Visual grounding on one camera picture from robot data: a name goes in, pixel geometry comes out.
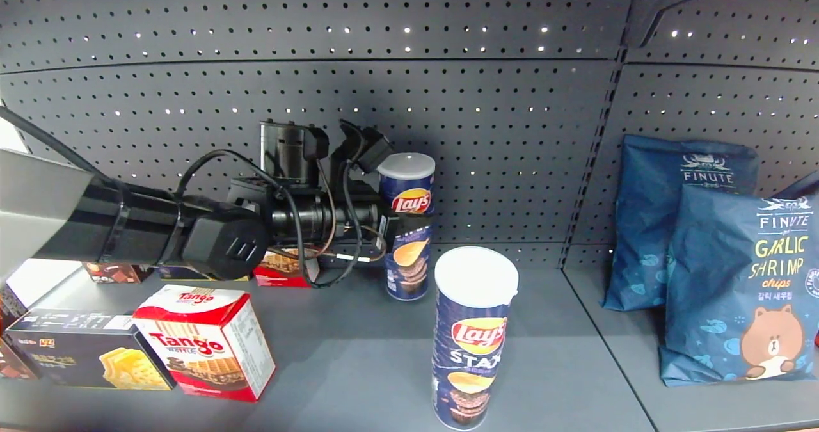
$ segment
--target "white plastic lid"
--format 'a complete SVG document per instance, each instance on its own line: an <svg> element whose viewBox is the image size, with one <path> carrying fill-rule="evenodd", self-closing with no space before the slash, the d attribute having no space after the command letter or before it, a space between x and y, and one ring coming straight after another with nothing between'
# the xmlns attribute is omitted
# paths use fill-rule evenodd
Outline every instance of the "white plastic lid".
<svg viewBox="0 0 819 432"><path fill-rule="evenodd" d="M418 152L394 153L378 166L378 172L405 181L426 178L435 173L435 159Z"/></svg>
<svg viewBox="0 0 819 432"><path fill-rule="evenodd" d="M518 294L518 269L506 256L482 246L459 246L435 264L438 291L462 306L508 305Z"/></svg>

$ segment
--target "red and white box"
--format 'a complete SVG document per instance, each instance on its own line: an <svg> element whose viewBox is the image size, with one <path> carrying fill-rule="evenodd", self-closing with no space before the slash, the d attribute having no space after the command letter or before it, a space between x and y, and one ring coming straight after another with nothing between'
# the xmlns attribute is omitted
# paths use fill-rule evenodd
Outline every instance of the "red and white box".
<svg viewBox="0 0 819 432"><path fill-rule="evenodd" d="M133 318L185 394L257 402L276 369L246 292L167 284Z"/></svg>
<svg viewBox="0 0 819 432"><path fill-rule="evenodd" d="M285 252L298 254L295 248L286 249ZM305 272L310 282L315 282L319 276L319 261L310 259L305 261ZM299 262L296 259L284 257L274 252L266 252L261 262L253 270L258 286L280 286L287 288L312 288L304 275L299 270Z"/></svg>

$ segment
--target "lay's logo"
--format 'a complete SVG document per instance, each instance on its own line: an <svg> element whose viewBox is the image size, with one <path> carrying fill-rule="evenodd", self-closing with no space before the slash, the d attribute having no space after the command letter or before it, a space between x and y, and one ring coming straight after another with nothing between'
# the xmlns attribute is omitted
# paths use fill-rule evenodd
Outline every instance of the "lay's logo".
<svg viewBox="0 0 819 432"><path fill-rule="evenodd" d="M504 343L505 336L506 318L468 318L452 325L454 342L474 355L493 353Z"/></svg>
<svg viewBox="0 0 819 432"><path fill-rule="evenodd" d="M432 195L426 189L404 190L392 199L392 210L396 213L423 213L432 202Z"/></svg>

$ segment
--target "cardboard box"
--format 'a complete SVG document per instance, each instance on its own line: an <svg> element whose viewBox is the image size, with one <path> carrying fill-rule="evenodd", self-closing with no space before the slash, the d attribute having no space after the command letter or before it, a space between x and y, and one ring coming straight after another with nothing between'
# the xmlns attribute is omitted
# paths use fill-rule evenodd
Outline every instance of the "cardboard box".
<svg viewBox="0 0 819 432"><path fill-rule="evenodd" d="M181 266L159 266L156 268L161 280L187 280L187 281L203 281L216 282L216 278L205 277L205 275ZM234 282L246 282L250 280L248 277L238 278L238 280L231 280Z"/></svg>
<svg viewBox="0 0 819 432"><path fill-rule="evenodd" d="M0 286L0 378L35 380L39 376L35 365L12 346L12 336L6 328L28 312L8 284Z"/></svg>
<svg viewBox="0 0 819 432"><path fill-rule="evenodd" d="M59 385L137 390L175 385L128 315L33 309L8 335Z"/></svg>
<svg viewBox="0 0 819 432"><path fill-rule="evenodd" d="M275 371L246 292L168 284L134 322L185 394L255 402Z"/></svg>
<svg viewBox="0 0 819 432"><path fill-rule="evenodd" d="M296 249L286 249L285 252L296 254ZM319 261L310 259L305 262L305 269L311 282L319 276ZM281 286L289 288L310 288L304 275L299 271L298 260L284 257L274 252L266 252L264 258L253 270L258 286Z"/></svg>
<svg viewBox="0 0 819 432"><path fill-rule="evenodd" d="M98 284L138 284L148 278L153 271L152 267L132 266L131 264L84 262L83 266L91 276L91 281Z"/></svg>
<svg viewBox="0 0 819 432"><path fill-rule="evenodd" d="M38 376L29 368L30 363L6 344L6 341L0 341L0 378L35 380Z"/></svg>

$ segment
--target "blue chip can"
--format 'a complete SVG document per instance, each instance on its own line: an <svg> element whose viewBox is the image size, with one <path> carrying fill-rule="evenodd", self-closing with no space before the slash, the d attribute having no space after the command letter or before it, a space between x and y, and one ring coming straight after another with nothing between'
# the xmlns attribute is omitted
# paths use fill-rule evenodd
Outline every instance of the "blue chip can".
<svg viewBox="0 0 819 432"><path fill-rule="evenodd" d="M432 215L435 161L421 153L393 154L378 166L379 192L397 213ZM386 289L400 301L415 301L427 292L430 225L401 232L386 255Z"/></svg>
<svg viewBox="0 0 819 432"><path fill-rule="evenodd" d="M433 406L450 429L475 429L492 396L518 272L497 252L462 246L441 256L435 281Z"/></svg>

